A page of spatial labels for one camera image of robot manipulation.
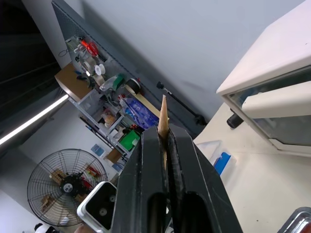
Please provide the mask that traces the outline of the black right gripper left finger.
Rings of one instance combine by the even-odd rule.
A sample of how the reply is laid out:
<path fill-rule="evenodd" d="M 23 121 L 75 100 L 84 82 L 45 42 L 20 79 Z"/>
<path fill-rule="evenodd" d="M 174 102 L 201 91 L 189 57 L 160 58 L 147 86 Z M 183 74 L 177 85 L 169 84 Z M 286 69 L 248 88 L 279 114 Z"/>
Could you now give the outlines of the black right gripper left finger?
<path fill-rule="evenodd" d="M 165 233 L 166 184 L 161 140 L 151 127 L 119 176 L 111 233 Z"/>

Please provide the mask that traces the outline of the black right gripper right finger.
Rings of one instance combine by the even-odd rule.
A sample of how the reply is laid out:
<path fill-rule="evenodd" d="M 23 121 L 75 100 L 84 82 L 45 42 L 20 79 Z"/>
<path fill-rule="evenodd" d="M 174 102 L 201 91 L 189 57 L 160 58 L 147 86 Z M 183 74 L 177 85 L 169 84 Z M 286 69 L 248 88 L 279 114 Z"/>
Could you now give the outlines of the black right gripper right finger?
<path fill-rule="evenodd" d="M 187 131 L 173 124 L 167 169 L 174 233 L 243 233 L 220 175 Z"/>

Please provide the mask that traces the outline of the wooden skewer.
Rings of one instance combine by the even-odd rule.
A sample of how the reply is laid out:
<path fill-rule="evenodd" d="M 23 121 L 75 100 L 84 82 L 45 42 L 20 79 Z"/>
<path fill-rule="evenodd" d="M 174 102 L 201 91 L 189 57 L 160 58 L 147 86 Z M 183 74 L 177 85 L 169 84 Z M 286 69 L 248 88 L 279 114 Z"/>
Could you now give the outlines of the wooden skewer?
<path fill-rule="evenodd" d="M 161 145 L 161 160 L 162 160 L 162 175 L 164 179 L 164 187 L 166 193 L 169 192 L 169 182 L 167 174 L 167 147 L 168 147 L 168 133 L 169 133 L 169 118 L 167 109 L 167 97 L 162 96 L 162 104 L 159 115 L 159 123 L 157 127 L 157 132 Z"/>

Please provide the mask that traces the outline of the silver metal tray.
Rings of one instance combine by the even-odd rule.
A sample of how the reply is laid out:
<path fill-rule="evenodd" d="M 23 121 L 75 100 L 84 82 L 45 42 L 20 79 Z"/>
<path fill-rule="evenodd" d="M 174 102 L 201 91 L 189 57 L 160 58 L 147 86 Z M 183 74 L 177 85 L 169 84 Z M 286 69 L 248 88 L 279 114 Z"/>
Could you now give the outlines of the silver metal tray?
<path fill-rule="evenodd" d="M 311 233 L 311 207 L 296 209 L 277 233 Z"/>

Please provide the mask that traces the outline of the clear container with blue lid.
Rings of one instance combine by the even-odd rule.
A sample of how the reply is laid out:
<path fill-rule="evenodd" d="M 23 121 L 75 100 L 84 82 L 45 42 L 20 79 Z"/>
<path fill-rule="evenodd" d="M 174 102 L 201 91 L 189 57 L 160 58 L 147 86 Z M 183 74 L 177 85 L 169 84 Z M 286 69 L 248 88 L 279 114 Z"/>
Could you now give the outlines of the clear container with blue lid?
<path fill-rule="evenodd" d="M 222 140 L 198 143 L 197 147 L 221 177 L 229 175 L 234 169 L 236 158 L 224 146 Z"/>

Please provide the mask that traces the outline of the green plastic bin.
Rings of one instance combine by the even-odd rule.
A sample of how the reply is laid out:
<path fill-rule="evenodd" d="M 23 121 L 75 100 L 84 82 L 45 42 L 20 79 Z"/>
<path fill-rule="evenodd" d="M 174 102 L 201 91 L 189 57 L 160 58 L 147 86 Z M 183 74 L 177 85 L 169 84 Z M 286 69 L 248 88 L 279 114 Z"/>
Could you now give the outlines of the green plastic bin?
<path fill-rule="evenodd" d="M 132 148 L 136 146 L 139 139 L 140 135 L 137 134 L 134 130 L 130 130 L 121 138 L 119 143 L 124 148 L 124 152 L 129 153 L 132 150 Z"/>

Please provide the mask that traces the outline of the grey metal shelving rack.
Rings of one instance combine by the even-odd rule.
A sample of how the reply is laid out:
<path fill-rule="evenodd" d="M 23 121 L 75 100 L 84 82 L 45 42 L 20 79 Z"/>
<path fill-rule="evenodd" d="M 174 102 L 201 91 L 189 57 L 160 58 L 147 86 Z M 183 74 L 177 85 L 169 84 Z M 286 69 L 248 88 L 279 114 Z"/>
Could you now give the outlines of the grey metal shelving rack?
<path fill-rule="evenodd" d="M 69 101 L 80 111 L 83 122 L 117 154 L 111 160 L 125 163 L 134 148 L 125 153 L 119 141 L 130 130 L 138 132 L 136 124 L 125 114 L 118 100 L 113 100 L 112 95 L 111 89 L 105 94 L 93 89 L 79 102 L 72 98 Z"/>

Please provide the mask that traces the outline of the blue patterned bag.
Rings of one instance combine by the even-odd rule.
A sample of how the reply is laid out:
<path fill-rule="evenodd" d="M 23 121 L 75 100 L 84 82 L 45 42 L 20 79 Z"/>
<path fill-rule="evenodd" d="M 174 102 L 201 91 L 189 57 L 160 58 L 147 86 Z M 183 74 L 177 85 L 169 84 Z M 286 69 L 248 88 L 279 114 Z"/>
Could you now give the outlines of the blue patterned bag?
<path fill-rule="evenodd" d="M 123 111 L 145 130 L 159 123 L 159 118 L 137 99 L 121 98 L 120 105 Z"/>

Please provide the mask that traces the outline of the black rod with knob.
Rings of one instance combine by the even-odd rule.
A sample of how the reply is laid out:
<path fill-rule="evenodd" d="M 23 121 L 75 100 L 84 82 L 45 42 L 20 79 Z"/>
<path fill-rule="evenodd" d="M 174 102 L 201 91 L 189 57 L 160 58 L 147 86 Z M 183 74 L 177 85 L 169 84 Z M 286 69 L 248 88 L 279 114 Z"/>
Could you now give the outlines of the black rod with knob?
<path fill-rule="evenodd" d="M 175 101 L 177 101 L 181 106 L 183 106 L 188 112 L 190 112 L 194 116 L 194 121 L 197 125 L 206 126 L 207 122 L 205 118 L 198 113 L 195 113 L 192 109 L 190 109 L 185 103 L 183 103 L 178 97 L 176 97 L 171 91 L 165 88 L 162 82 L 158 82 L 156 84 L 158 89 L 163 89 L 169 96 L 171 96 Z"/>

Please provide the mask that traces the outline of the black tape roll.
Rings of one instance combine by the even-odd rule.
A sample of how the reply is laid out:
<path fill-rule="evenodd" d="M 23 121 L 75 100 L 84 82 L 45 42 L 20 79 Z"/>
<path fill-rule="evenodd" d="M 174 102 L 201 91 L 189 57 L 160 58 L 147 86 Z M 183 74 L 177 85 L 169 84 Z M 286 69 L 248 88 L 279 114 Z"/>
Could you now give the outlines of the black tape roll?
<path fill-rule="evenodd" d="M 134 95 L 138 94 L 138 93 L 140 92 L 140 90 L 141 90 L 140 84 L 139 84 L 138 81 L 135 80 L 135 79 L 129 79 L 129 80 L 126 82 L 125 87 L 126 87 L 126 89 L 127 89 L 130 93 L 132 93 L 132 94 L 134 94 Z"/>

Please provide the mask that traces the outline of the brown cardboard box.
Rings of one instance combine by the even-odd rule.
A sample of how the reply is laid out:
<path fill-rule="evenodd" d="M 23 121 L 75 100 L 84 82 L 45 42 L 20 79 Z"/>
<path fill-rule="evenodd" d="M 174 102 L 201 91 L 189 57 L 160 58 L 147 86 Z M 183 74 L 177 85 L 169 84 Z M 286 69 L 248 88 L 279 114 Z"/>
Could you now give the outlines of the brown cardboard box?
<path fill-rule="evenodd" d="M 59 86 L 76 102 L 82 100 L 91 91 L 87 81 L 77 79 L 78 74 L 75 73 L 72 63 L 68 63 L 54 77 Z"/>

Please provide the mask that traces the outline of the dark grey pegboard panel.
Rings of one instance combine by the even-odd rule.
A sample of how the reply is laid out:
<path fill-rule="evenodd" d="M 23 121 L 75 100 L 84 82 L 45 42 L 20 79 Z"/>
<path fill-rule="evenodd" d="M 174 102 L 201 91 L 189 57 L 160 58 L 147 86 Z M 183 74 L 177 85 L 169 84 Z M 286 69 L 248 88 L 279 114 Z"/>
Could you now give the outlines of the dark grey pegboard panel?
<path fill-rule="evenodd" d="M 185 128 L 192 138 L 196 138 L 203 131 L 205 126 L 197 125 L 194 116 L 163 89 L 158 89 L 156 84 L 162 82 L 165 88 L 195 113 L 199 114 L 198 110 L 191 107 L 186 97 L 173 88 L 167 78 L 145 60 L 111 26 L 102 21 L 94 10 L 84 3 L 86 18 L 82 18 L 65 0 L 52 0 L 52 5 L 65 39 L 76 35 L 87 42 L 95 43 L 100 55 L 108 59 L 118 72 L 125 73 L 128 79 L 133 78 L 140 81 L 142 95 L 156 109 L 160 109 L 162 96 L 166 94 L 168 116 L 171 123 Z"/>

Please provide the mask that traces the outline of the white LED light strip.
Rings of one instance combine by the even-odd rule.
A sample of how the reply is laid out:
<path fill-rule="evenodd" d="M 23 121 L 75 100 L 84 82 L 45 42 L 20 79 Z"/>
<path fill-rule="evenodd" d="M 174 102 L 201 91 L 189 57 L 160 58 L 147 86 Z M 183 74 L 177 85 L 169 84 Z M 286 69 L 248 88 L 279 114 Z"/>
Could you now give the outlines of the white LED light strip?
<path fill-rule="evenodd" d="M 4 144 L 5 142 L 7 142 L 8 140 L 10 140 L 11 138 L 13 138 L 14 136 L 16 136 L 17 134 L 19 134 L 21 131 L 25 130 L 27 127 L 29 127 L 30 125 L 32 125 L 33 123 L 35 123 L 36 121 L 38 121 L 39 119 L 41 119 L 43 116 L 45 116 L 47 113 L 49 113 L 50 111 L 52 111 L 53 109 L 55 109 L 57 106 L 59 106 L 60 104 L 62 104 L 63 102 L 65 102 L 67 99 L 69 98 L 68 94 L 65 94 L 64 96 L 62 96 L 60 99 L 58 99 L 57 101 L 55 101 L 53 104 L 51 104 L 50 106 L 48 106 L 47 108 L 45 108 L 44 110 L 42 110 L 41 112 L 39 112 L 37 115 L 35 115 L 34 117 L 32 117 L 31 119 L 29 119 L 28 121 L 24 122 L 23 124 L 21 124 L 20 126 L 18 126 L 16 129 L 14 129 L 13 131 L 11 131 L 10 133 L 8 133 L 7 135 L 5 135 L 4 137 L 2 137 L 0 139 L 0 146 L 2 144 Z"/>

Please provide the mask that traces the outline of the cream toaster oven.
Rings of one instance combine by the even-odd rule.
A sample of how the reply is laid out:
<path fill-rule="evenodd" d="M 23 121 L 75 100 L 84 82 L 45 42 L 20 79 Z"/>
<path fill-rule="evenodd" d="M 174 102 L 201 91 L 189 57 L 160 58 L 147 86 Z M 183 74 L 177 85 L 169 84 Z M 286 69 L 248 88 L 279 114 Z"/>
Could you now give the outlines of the cream toaster oven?
<path fill-rule="evenodd" d="M 270 24 L 217 93 L 276 150 L 311 157 L 311 0 Z"/>

